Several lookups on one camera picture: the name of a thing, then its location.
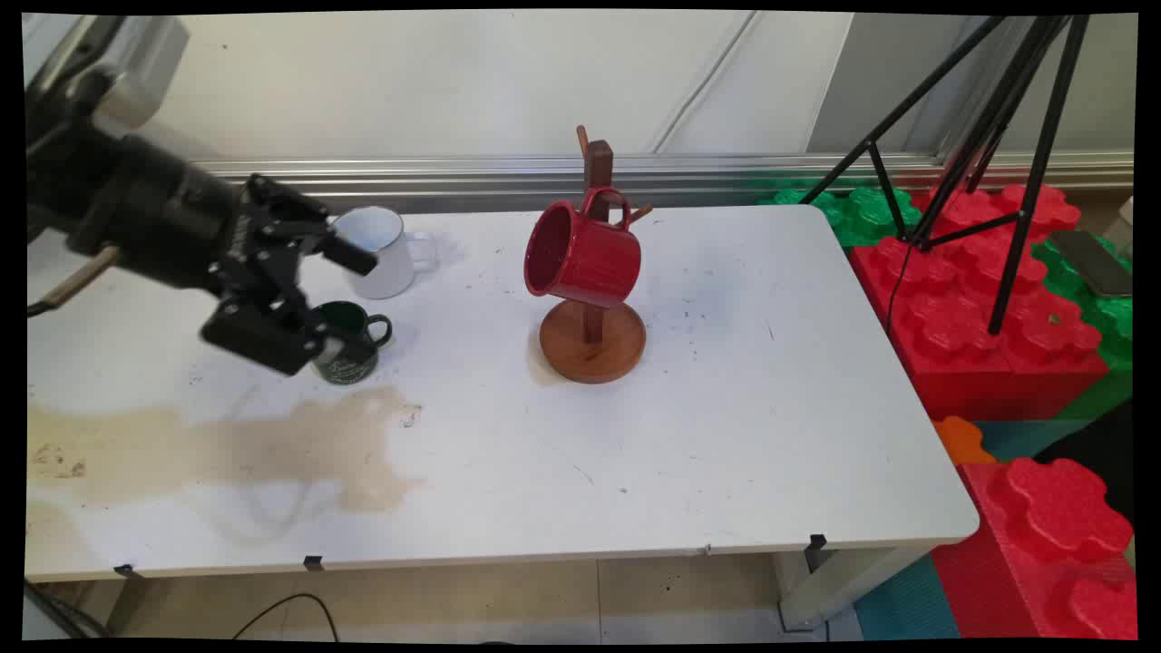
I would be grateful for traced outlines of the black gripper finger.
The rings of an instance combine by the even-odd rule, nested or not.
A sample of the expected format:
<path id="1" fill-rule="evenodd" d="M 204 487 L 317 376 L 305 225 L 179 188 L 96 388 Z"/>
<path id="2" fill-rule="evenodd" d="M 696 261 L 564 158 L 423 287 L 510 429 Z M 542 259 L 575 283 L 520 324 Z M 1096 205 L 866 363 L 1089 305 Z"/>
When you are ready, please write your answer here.
<path id="1" fill-rule="evenodd" d="M 302 256 L 320 254 L 341 268 L 366 277 L 376 268 L 376 257 L 337 235 L 329 207 L 284 182 L 266 175 L 248 175 L 240 193 L 240 227 L 262 247 L 295 249 Z"/>
<path id="2" fill-rule="evenodd" d="M 338 356 L 356 363 L 377 356 L 365 336 L 308 304 L 294 268 L 212 268 L 211 274 L 219 302 L 200 326 L 200 339 L 212 346 L 282 375 Z"/>

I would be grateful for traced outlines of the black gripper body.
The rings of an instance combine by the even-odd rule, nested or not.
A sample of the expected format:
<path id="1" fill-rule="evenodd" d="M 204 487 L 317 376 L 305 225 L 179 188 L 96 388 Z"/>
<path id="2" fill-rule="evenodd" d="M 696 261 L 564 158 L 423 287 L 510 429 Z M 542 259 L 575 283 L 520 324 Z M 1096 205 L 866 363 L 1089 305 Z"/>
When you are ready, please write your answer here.
<path id="1" fill-rule="evenodd" d="M 228 292 L 259 228 L 248 191 L 140 137 L 70 135 L 65 178 L 66 247 L 87 257 L 118 247 L 122 268 L 176 289 Z"/>

